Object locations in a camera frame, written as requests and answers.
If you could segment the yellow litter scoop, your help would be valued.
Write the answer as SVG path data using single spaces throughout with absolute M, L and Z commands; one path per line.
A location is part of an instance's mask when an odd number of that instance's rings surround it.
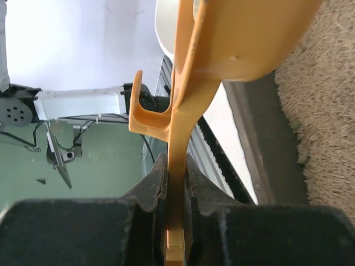
M 223 80 L 252 81 L 276 69 L 310 26 L 321 1 L 180 1 L 168 109 L 139 103 L 143 73 L 130 99 L 129 130 L 168 143 L 166 265 L 183 265 L 184 175 L 191 132 Z

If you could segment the white plastic tray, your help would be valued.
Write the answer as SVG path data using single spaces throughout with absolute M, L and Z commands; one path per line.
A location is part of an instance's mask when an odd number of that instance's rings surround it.
M 176 26 L 178 22 L 178 0 L 157 0 L 155 5 L 155 33 L 160 48 L 174 60 Z

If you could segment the aluminium front rail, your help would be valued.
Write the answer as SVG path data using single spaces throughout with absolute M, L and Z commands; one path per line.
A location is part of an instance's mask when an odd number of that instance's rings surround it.
M 201 172 L 229 196 L 258 203 L 223 86 L 192 130 L 187 151 Z

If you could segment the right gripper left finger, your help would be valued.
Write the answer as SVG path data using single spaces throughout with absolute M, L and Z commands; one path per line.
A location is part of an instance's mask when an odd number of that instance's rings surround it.
M 1 216 L 2 265 L 163 265 L 167 156 L 119 198 L 28 199 Z

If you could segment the dark brown litter box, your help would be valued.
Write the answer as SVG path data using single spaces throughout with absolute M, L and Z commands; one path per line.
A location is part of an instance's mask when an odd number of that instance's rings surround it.
M 354 216 L 353 1 L 325 1 L 274 73 L 225 90 L 260 203 Z

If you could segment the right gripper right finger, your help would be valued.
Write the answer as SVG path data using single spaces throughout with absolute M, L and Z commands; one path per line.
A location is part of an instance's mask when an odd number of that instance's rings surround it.
M 353 265 L 354 226 L 326 206 L 243 204 L 187 157 L 187 265 Z

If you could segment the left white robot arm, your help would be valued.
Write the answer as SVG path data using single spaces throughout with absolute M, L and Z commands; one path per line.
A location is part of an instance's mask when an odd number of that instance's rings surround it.
M 6 51 L 7 3 L 1 1 L 1 124 L 23 127 L 39 121 L 76 116 L 122 115 L 129 103 L 123 86 L 106 89 L 48 91 L 12 84 Z

